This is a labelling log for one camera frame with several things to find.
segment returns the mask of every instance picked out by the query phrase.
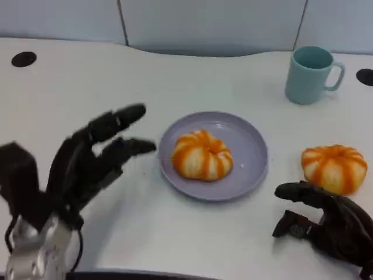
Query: black hole in table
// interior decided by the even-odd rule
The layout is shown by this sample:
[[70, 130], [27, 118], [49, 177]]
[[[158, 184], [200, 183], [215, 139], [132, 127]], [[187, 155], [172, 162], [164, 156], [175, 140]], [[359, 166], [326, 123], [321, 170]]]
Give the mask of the black hole in table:
[[373, 86], [373, 70], [372, 69], [361, 69], [357, 71], [356, 78], [359, 80], [359, 82], [367, 86]]
[[12, 58], [12, 65], [14, 67], [27, 67], [34, 63], [36, 60], [36, 54], [32, 51], [24, 51], [15, 55]]

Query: bread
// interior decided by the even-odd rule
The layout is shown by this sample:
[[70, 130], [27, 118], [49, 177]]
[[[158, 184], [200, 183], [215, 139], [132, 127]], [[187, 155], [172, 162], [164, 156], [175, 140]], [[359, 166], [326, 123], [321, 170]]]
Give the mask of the bread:
[[172, 162], [182, 177], [204, 181], [221, 179], [233, 168], [226, 144], [206, 130], [182, 135], [176, 142]]
[[342, 145], [306, 149], [302, 167], [307, 181], [341, 195], [357, 191], [368, 170], [357, 150]]

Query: robotic arm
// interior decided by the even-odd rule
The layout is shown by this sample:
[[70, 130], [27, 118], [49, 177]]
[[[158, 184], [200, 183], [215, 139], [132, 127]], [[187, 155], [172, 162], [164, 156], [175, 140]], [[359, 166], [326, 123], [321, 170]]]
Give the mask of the robotic arm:
[[308, 240], [321, 253], [362, 267], [361, 279], [373, 279], [373, 220], [360, 206], [304, 181], [279, 185], [275, 196], [321, 208], [324, 215], [314, 223], [286, 210], [273, 237], [290, 234]]
[[0, 195], [13, 216], [5, 234], [11, 253], [6, 279], [64, 280], [65, 252], [74, 230], [80, 240], [75, 270], [83, 250], [79, 212], [122, 174], [131, 157], [156, 150], [152, 141], [120, 137], [97, 156], [92, 146], [127, 129], [145, 111], [143, 104], [136, 104], [105, 113], [66, 139], [53, 160], [45, 192], [39, 189], [34, 157], [16, 143], [0, 147]]

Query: teal mug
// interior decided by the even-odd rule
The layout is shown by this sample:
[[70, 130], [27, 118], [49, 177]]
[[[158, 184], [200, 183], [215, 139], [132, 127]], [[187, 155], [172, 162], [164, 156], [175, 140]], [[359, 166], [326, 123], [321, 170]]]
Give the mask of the teal mug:
[[[341, 69], [339, 78], [334, 86], [325, 86], [333, 66]], [[339, 88], [344, 73], [344, 65], [335, 62], [327, 50], [314, 46], [299, 48], [291, 56], [285, 94], [290, 101], [298, 104], [315, 103], [325, 90], [334, 92]]]

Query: lavender plate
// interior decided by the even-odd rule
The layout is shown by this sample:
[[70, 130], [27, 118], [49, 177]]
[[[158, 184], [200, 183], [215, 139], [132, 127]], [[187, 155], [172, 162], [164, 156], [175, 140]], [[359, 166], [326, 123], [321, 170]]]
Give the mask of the lavender plate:
[[[173, 168], [171, 155], [177, 139], [194, 130], [208, 130], [221, 139], [234, 158], [232, 171], [223, 179], [204, 182], [181, 177]], [[256, 189], [268, 165], [267, 146], [259, 133], [242, 118], [227, 113], [201, 112], [176, 121], [163, 135], [159, 159], [164, 177], [179, 191], [201, 200], [226, 201]]]

